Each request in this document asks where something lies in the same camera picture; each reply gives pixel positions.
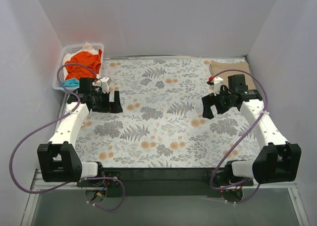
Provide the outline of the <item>beige t shirt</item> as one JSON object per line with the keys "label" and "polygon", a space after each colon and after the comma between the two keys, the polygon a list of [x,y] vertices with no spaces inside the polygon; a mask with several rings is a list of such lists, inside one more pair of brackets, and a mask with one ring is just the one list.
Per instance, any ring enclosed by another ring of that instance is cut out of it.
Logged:
{"label": "beige t shirt", "polygon": [[210,67],[211,67],[212,76],[218,74],[221,71],[235,69],[235,71],[228,71],[219,76],[220,78],[223,79],[223,82],[227,87],[229,87],[228,86],[229,76],[236,75],[236,74],[243,74],[245,75],[245,82],[246,82],[246,85],[248,86],[248,89],[249,90],[256,89],[252,77],[241,72],[241,71],[245,71],[247,73],[251,73],[247,62],[241,61],[237,63],[220,63],[216,61],[211,61]]}

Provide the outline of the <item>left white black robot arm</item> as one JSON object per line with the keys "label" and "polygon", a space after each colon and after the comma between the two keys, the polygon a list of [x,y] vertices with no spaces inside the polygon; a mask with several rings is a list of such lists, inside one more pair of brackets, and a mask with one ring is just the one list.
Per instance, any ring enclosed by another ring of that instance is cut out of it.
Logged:
{"label": "left white black robot arm", "polygon": [[110,100],[111,79],[81,78],[79,88],[72,92],[63,118],[48,143],[37,149],[40,169],[45,182],[78,182],[98,176],[101,163],[83,162],[75,151],[81,126],[90,112],[122,113],[119,91]]}

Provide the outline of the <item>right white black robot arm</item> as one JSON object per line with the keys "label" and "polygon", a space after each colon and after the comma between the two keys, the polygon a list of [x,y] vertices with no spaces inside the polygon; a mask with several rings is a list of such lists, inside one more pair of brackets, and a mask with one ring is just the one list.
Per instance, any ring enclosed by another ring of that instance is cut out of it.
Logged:
{"label": "right white black robot arm", "polygon": [[203,117],[214,117],[212,107],[216,108],[217,114],[237,108],[250,124],[260,147],[255,159],[228,161],[224,169],[214,170],[211,175],[213,185],[236,184],[248,178],[260,184],[294,181],[301,148],[279,132],[266,111],[260,93],[249,89],[245,76],[229,76],[228,85],[220,77],[210,77],[208,84],[213,86],[213,92],[202,97]]}

